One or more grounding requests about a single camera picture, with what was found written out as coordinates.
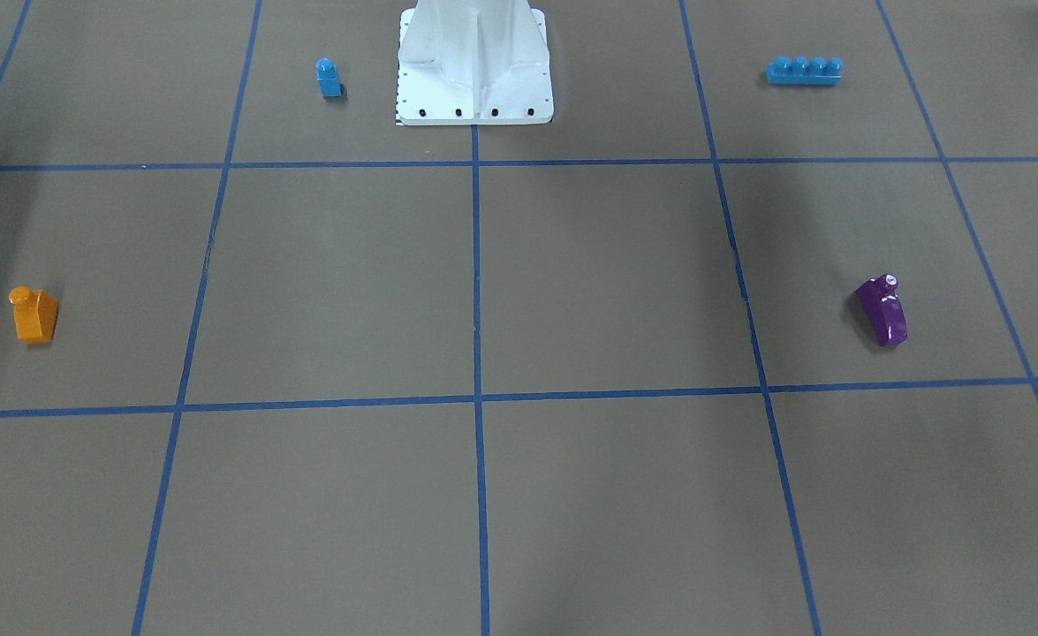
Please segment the purple trapezoid block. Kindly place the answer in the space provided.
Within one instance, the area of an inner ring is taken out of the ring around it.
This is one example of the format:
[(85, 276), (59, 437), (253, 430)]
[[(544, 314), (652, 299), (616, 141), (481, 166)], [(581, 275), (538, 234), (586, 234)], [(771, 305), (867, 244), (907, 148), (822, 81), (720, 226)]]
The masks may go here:
[(891, 273), (867, 279), (854, 297), (861, 303), (863, 314), (875, 335), (878, 345), (895, 347), (903, 344), (909, 337), (909, 329), (898, 295), (898, 278)]

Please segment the orange trapezoid block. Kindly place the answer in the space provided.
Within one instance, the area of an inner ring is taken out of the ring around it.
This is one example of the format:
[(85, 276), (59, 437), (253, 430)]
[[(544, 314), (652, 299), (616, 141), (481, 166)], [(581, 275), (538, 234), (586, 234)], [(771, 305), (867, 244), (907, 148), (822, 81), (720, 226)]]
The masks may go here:
[(13, 287), (9, 293), (12, 305), (15, 334), (26, 344), (48, 344), (53, 341), (59, 303), (46, 291), (27, 286)]

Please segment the small blue block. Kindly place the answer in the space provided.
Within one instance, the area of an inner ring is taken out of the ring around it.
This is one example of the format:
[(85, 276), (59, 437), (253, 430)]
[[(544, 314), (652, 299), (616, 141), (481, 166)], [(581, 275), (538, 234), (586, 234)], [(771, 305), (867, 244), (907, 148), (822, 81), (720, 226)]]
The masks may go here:
[(344, 93), (336, 62), (321, 57), (315, 64), (315, 79), (323, 98), (340, 98)]

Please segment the long blue four-stud brick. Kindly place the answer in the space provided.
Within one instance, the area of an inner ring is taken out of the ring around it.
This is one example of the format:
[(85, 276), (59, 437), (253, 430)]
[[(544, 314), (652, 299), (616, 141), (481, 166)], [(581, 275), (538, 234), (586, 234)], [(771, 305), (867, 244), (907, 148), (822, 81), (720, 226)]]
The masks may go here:
[(770, 85), (836, 86), (845, 73), (845, 61), (834, 57), (777, 57), (769, 62), (765, 78)]

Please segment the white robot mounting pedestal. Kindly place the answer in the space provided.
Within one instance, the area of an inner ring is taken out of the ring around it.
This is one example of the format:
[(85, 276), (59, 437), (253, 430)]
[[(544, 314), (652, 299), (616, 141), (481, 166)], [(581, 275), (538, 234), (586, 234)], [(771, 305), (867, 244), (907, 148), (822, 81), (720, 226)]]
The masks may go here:
[(546, 16), (527, 1), (418, 1), (398, 25), (395, 125), (554, 119)]

